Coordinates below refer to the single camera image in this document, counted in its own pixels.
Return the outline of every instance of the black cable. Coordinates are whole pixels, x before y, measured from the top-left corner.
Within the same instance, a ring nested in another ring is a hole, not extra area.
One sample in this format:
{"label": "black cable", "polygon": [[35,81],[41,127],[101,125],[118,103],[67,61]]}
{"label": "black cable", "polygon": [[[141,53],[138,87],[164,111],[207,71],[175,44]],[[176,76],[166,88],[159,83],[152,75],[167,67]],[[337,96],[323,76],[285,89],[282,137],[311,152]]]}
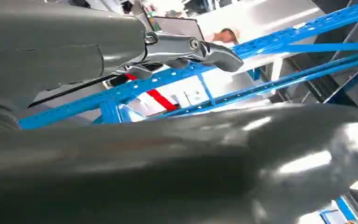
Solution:
{"label": "black cable", "polygon": [[108,75],[108,76],[104,76],[104,77],[101,77],[101,78],[94,79],[93,81],[90,81],[90,82],[88,82],[88,83],[84,83],[84,84],[82,84],[82,85],[80,85],[80,86],[77,86],[77,87],[75,87],[75,88],[72,88],[72,89],[70,89],[70,90],[65,90],[65,91],[60,92],[60,93],[57,93],[57,94],[55,94],[55,95],[53,95],[53,96],[49,96],[49,97],[47,97],[47,98],[44,98],[44,99],[35,101],[35,102],[31,103],[31,104],[28,106],[28,108],[33,107],[33,106],[36,106],[36,105],[39,105],[39,104],[42,104],[42,103],[45,103],[45,102],[50,101],[50,100],[53,100],[53,99],[56,99],[56,98],[58,98],[58,97],[62,97],[62,96],[67,95],[67,94],[69,94],[69,93],[72,93],[72,92],[75,92],[75,91],[84,89],[84,88],[86,88],[86,87],[89,87],[89,86],[91,86],[91,85],[94,85],[94,84],[103,82],[103,81],[105,81],[105,80],[107,80],[107,79],[110,79],[110,78],[114,78],[114,77],[116,77],[116,76],[118,76],[118,74],[111,74],[111,75]]}

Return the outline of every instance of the red bar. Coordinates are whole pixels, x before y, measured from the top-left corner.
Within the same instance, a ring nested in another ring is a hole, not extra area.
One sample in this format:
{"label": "red bar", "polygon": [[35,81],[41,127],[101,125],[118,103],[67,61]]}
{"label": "red bar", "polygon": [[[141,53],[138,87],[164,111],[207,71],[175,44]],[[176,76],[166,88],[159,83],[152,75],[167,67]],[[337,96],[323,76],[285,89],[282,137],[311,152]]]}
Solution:
{"label": "red bar", "polygon": [[[131,74],[126,74],[130,80],[137,80],[137,78]],[[161,104],[167,111],[174,111],[177,109],[175,105],[169,102],[163,95],[161,95],[157,90],[147,91],[151,97],[153,97],[159,104]]]}

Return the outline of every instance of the metal clamp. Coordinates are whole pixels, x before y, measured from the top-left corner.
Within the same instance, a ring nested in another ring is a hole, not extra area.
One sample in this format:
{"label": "metal clamp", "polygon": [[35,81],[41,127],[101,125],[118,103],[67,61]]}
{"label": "metal clamp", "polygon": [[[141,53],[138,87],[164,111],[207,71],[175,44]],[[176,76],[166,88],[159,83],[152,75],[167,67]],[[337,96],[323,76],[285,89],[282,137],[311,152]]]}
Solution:
{"label": "metal clamp", "polygon": [[145,44],[146,54],[141,63],[165,63],[183,68],[187,61],[195,61],[230,72],[243,65],[243,61],[230,49],[199,41],[192,36],[151,32],[146,35]]}

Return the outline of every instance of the person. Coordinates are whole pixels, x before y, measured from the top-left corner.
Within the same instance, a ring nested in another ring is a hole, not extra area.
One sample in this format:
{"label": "person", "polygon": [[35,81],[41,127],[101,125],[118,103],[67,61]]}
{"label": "person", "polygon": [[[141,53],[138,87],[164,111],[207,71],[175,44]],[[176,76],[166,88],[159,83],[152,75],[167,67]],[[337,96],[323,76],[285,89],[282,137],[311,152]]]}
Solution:
{"label": "person", "polygon": [[233,30],[229,28],[222,29],[219,33],[213,34],[212,42],[220,41],[223,43],[234,43],[235,45],[238,45],[238,38],[239,38],[239,31]]}

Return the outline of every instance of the blue metal rack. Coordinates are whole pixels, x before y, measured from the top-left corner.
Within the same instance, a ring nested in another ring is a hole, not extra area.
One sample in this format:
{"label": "blue metal rack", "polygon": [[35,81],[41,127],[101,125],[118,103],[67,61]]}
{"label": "blue metal rack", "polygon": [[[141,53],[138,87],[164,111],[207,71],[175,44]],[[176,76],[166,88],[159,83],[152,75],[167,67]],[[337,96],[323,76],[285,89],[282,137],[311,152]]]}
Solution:
{"label": "blue metal rack", "polygon": [[[242,59],[245,59],[258,54],[276,54],[282,52],[358,50],[358,43],[290,45],[291,43],[299,40],[306,39],[357,21],[358,4],[311,20],[304,23],[302,26],[281,30],[235,46],[233,51]],[[173,112],[163,114],[158,118],[207,111],[264,92],[284,88],[294,83],[304,82],[357,65],[358,54],[281,78],[276,82],[265,83],[254,88],[213,98],[200,74],[214,68],[205,67],[199,63],[191,63],[184,69],[167,69],[153,74],[149,79],[125,83],[121,86],[22,119],[20,120],[20,126],[23,129],[39,128],[96,108],[101,108],[103,115],[94,123],[123,122],[120,110],[118,109],[121,104],[130,102],[143,92],[188,78],[193,75],[197,75],[200,78],[200,81],[209,97],[209,101],[193,105],[188,108],[175,110]]]}

